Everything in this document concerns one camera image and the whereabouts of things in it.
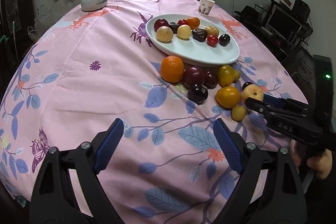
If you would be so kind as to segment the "person's right hand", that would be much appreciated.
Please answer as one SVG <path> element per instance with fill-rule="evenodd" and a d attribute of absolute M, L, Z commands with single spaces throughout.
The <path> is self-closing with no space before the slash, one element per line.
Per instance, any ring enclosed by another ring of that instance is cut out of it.
<path fill-rule="evenodd" d="M 296 169 L 301 165 L 301 158 L 298 154 L 299 143 L 294 142 L 291 153 L 291 158 L 295 164 Z M 311 157 L 307 160 L 307 166 L 316 171 L 317 178 L 325 180 L 331 173 L 333 167 L 333 154 L 326 149 L 321 156 Z"/>

